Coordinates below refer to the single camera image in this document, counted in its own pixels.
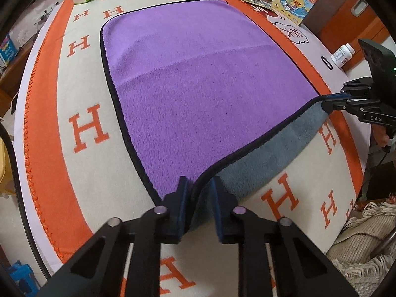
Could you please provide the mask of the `purple and grey towel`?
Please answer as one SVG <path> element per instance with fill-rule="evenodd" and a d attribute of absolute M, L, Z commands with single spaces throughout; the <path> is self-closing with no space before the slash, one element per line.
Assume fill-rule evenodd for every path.
<path fill-rule="evenodd" d="M 214 176 L 237 198 L 269 183 L 327 119 L 300 69 L 222 0 L 170 3 L 107 21 L 101 58 L 134 167 L 155 203 L 180 177 Z"/>

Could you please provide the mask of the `beige fringed cushion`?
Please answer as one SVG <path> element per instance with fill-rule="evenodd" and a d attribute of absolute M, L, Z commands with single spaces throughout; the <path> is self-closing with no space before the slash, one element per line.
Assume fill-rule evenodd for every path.
<path fill-rule="evenodd" d="M 371 296 L 395 262 L 395 242 L 375 257 L 371 253 L 395 229 L 395 197 L 365 206 L 360 217 L 350 218 L 327 258 L 341 272 L 359 296 Z"/>

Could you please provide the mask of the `orange H pattern table runner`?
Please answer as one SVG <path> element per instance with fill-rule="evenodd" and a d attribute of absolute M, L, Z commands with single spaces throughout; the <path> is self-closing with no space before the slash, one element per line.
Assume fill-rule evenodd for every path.
<path fill-rule="evenodd" d="M 170 3 L 198 0 L 164 0 Z M 268 31 L 269 23 L 242 0 L 224 0 L 238 10 L 254 12 Z M 101 60 L 100 31 L 107 20 L 138 7 L 163 5 L 162 0 L 95 0 L 73 6 L 65 0 L 51 16 L 29 60 L 23 78 L 25 105 L 15 118 L 19 136 L 18 168 L 25 210 L 42 260 L 51 278 L 111 217 L 130 220 L 154 207 L 127 155 Z M 305 149 L 274 177 L 269 185 L 247 199 L 249 207 L 273 217 L 267 201 L 258 200 L 272 186 L 273 198 L 287 192 L 286 185 L 314 185 L 325 194 L 324 177 L 340 174 L 346 181 L 340 197 L 343 213 L 330 219 L 327 237 L 323 213 L 299 215 L 287 199 L 279 212 L 296 215 L 304 230 L 321 249 L 329 249 L 341 230 L 346 213 L 362 184 L 363 169 L 348 124 L 341 114 L 326 119 Z M 206 222 L 183 236 L 179 245 L 162 246 L 160 296 L 237 296 L 235 247 L 215 243 L 214 226 Z"/>

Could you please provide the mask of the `blue plastic stool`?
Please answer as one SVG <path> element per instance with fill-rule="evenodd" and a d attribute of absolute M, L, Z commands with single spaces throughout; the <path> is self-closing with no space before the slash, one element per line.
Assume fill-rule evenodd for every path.
<path fill-rule="evenodd" d="M 11 279 L 16 283 L 20 291 L 27 297 L 35 297 L 39 291 L 38 282 L 34 272 L 28 264 L 22 264 L 20 260 L 6 269 Z"/>

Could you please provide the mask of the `white pill bottle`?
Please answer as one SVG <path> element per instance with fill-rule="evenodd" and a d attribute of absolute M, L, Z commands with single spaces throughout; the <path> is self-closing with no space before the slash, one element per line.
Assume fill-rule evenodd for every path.
<path fill-rule="evenodd" d="M 355 50 L 353 47 L 349 43 L 346 43 L 341 45 L 341 47 L 331 55 L 331 60 L 338 68 L 341 68 L 352 59 L 354 54 Z"/>

